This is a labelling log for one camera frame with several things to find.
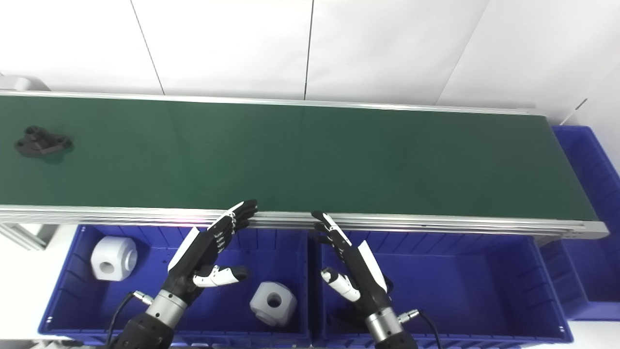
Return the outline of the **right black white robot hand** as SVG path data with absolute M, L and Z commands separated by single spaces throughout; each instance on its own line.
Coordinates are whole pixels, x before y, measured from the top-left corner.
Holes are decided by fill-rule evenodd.
M 390 308 L 388 284 L 367 242 L 355 246 L 330 215 L 319 210 L 311 214 L 317 219 L 315 230 L 323 233 L 320 241 L 331 246 L 348 269 L 348 274 L 343 274 L 332 267 L 324 267 L 321 269 L 323 281 L 352 303 L 361 319 Z

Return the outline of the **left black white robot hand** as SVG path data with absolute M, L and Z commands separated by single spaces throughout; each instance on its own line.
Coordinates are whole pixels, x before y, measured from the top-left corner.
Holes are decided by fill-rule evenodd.
M 217 265 L 219 255 L 229 246 L 239 230 L 248 227 L 257 212 L 257 200 L 238 203 L 208 228 L 194 227 L 182 241 L 168 266 L 162 290 L 190 306 L 204 288 L 230 285 L 246 280 L 247 267 Z

